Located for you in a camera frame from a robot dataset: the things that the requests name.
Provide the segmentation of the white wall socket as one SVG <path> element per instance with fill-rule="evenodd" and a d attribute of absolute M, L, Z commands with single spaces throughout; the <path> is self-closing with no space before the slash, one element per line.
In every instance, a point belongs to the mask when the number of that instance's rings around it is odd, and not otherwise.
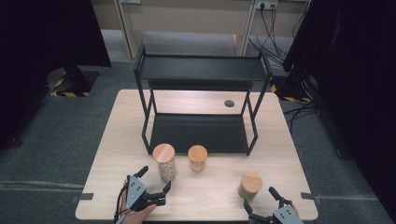
<path fill-rule="evenodd" d="M 276 10 L 278 0 L 257 0 L 256 8 L 260 10 Z"/>

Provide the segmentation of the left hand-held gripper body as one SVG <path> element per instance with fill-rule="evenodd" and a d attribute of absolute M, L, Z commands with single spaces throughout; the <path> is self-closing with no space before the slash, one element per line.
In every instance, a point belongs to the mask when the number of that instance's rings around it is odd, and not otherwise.
<path fill-rule="evenodd" d="M 127 181 L 126 208 L 138 212 L 153 204 L 165 205 L 166 193 L 150 194 L 147 192 L 147 187 L 136 176 L 130 176 Z"/>

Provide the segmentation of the person's left hand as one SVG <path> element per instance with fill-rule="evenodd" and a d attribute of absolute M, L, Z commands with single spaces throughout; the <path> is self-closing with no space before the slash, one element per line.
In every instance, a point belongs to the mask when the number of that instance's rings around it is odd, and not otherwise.
<path fill-rule="evenodd" d="M 124 191 L 121 194 L 121 202 L 120 202 L 120 212 L 122 215 L 124 215 L 124 220 L 121 222 L 121 224 L 143 224 L 145 218 L 149 216 L 157 208 L 156 204 L 152 204 L 139 212 L 127 210 L 126 198 L 127 198 L 127 192 Z"/>

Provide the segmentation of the glass jar with green beans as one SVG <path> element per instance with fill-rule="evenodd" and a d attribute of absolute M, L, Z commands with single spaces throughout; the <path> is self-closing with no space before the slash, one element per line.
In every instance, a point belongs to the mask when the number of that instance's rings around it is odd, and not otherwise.
<path fill-rule="evenodd" d="M 244 173 L 237 188 L 238 195 L 242 199 L 253 199 L 262 189 L 261 177 L 253 172 Z"/>

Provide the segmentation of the black curtain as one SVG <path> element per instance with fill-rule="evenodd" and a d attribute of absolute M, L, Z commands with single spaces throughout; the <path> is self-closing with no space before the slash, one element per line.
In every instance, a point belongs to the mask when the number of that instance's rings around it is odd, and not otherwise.
<path fill-rule="evenodd" d="M 49 90 L 48 74 L 111 65 L 91 0 L 0 0 L 0 150 Z"/>
<path fill-rule="evenodd" d="M 311 0 L 283 67 L 289 90 L 316 81 L 339 156 L 396 222 L 396 0 Z"/>

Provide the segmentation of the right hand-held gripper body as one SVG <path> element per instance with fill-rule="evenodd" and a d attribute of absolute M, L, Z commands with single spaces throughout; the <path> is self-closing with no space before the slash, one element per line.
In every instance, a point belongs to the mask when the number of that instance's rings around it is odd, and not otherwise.
<path fill-rule="evenodd" d="M 277 201 L 278 209 L 269 217 L 254 214 L 249 206 L 248 224 L 304 224 L 292 206 L 292 201 L 285 200 L 283 197 Z"/>

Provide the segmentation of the stand base with striped tape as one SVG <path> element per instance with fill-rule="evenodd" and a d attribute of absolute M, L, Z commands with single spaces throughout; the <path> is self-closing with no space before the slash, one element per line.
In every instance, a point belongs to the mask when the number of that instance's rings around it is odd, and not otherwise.
<path fill-rule="evenodd" d="M 284 76 L 273 76 L 270 79 L 271 92 L 274 93 L 279 100 L 301 103 L 309 103 L 312 101 L 311 97 L 301 85 L 298 85 L 295 89 L 287 89 L 286 79 L 287 78 Z"/>
<path fill-rule="evenodd" d="M 68 71 L 64 69 L 49 95 L 88 97 L 98 75 L 98 71 L 90 70 L 80 70 L 76 75 L 70 75 Z"/>

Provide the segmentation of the short jar with white beans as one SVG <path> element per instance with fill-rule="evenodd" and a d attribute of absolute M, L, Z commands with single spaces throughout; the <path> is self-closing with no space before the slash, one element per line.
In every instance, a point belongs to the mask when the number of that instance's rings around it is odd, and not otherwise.
<path fill-rule="evenodd" d="M 194 172 L 202 172 L 205 169 L 205 162 L 208 153 L 205 147 L 200 145 L 192 146 L 188 151 L 188 157 L 190 159 L 190 168 Z"/>

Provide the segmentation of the tall glass jar with grains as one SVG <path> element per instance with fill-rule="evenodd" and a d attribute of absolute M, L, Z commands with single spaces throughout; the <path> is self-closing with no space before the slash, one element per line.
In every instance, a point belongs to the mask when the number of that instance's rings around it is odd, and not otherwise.
<path fill-rule="evenodd" d="M 159 144 L 154 148 L 152 157 L 158 164 L 162 181 L 173 181 L 177 175 L 174 148 L 170 144 Z"/>

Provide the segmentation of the black two-tier metal rack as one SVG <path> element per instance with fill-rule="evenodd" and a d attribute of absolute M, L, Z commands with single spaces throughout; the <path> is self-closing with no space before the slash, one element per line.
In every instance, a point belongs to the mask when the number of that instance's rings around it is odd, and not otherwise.
<path fill-rule="evenodd" d="M 140 46 L 134 77 L 148 154 L 163 143 L 177 153 L 201 145 L 210 153 L 250 154 L 272 74 L 263 51 L 250 57 L 176 55 L 147 53 Z M 234 107 L 225 106 L 226 100 Z"/>

